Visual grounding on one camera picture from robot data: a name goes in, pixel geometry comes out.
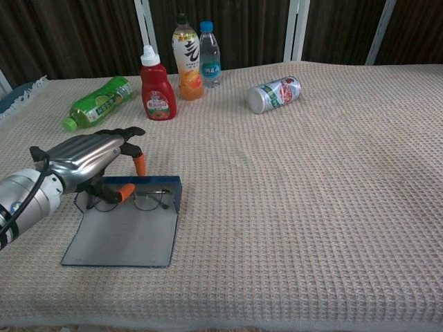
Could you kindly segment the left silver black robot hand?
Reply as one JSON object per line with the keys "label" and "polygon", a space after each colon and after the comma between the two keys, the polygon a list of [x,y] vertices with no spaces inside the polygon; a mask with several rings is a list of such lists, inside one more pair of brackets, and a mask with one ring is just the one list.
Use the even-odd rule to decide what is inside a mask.
{"label": "left silver black robot hand", "polygon": [[109,204],[125,202],[135,185],[113,190],[103,180],[105,169],[120,155],[130,156],[138,176],[146,175],[141,148],[129,143],[134,136],[145,135],[140,127],[103,129],[92,134],[74,136],[48,150],[49,169],[59,178],[63,193],[87,192]]}

